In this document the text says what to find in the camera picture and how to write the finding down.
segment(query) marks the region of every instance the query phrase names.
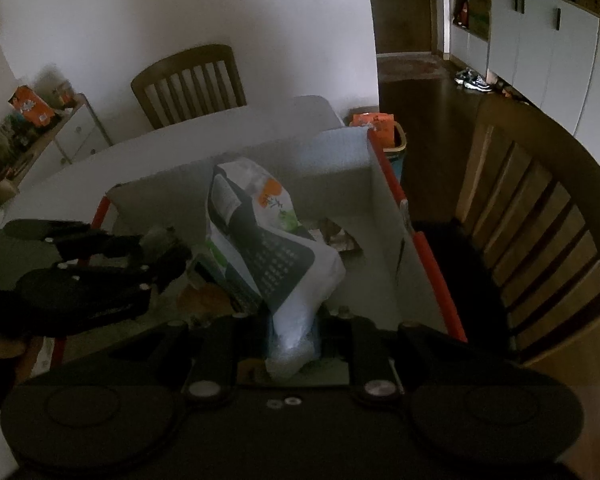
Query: orange object in box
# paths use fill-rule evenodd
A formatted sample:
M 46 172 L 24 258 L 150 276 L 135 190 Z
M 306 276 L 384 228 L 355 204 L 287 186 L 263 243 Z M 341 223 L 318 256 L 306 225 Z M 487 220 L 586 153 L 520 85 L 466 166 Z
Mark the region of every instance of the orange object in box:
M 367 114 L 355 114 L 351 126 L 365 126 L 369 124 L 375 131 L 378 140 L 383 148 L 395 148 L 395 135 L 394 135 L 394 115 L 393 114 L 382 114 L 367 113 Z
M 11 105 L 35 127 L 49 126 L 56 113 L 28 86 L 18 86 L 9 99 Z

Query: plastic bag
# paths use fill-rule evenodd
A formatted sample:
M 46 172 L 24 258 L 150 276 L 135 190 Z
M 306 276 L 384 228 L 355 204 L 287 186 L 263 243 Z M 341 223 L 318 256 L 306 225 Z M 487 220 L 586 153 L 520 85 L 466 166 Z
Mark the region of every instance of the plastic bag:
M 292 375 L 311 360 L 315 313 L 344 278 L 338 251 L 315 241 L 282 184 L 247 158 L 214 168 L 206 212 L 207 243 L 224 278 L 272 314 L 275 341 L 267 368 Z

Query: doormat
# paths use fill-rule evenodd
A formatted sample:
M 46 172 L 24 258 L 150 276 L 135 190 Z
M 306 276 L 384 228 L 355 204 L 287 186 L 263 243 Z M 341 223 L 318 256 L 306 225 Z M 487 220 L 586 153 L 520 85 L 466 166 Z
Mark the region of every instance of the doormat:
M 403 54 L 378 58 L 378 82 L 381 83 L 447 77 L 448 72 L 442 65 L 442 59 L 433 54 Z

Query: chair backrest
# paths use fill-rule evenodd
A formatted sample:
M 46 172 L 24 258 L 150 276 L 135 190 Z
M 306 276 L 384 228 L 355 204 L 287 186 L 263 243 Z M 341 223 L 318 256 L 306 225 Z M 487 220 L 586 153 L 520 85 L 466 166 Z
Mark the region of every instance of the chair backrest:
M 131 89 L 156 129 L 246 104 L 234 51 L 222 44 L 161 59 L 142 70 Z
M 521 362 L 600 316 L 600 166 L 540 110 L 483 101 L 456 217 L 500 288 Z

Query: pair of shoes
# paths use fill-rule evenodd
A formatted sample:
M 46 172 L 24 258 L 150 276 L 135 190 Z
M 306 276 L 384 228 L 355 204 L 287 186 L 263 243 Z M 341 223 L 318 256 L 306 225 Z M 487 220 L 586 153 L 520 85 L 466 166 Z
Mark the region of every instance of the pair of shoes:
M 459 85 L 463 84 L 467 79 L 469 79 L 471 77 L 472 74 L 472 70 L 467 67 L 464 70 L 461 70 L 460 72 L 456 73 L 456 76 L 454 77 L 454 81 L 456 83 L 458 83 Z
M 471 72 L 471 75 L 462 83 L 465 88 L 477 90 L 478 92 L 491 92 L 493 90 L 493 87 L 487 85 L 480 74 L 473 70 L 469 70 L 469 72 Z

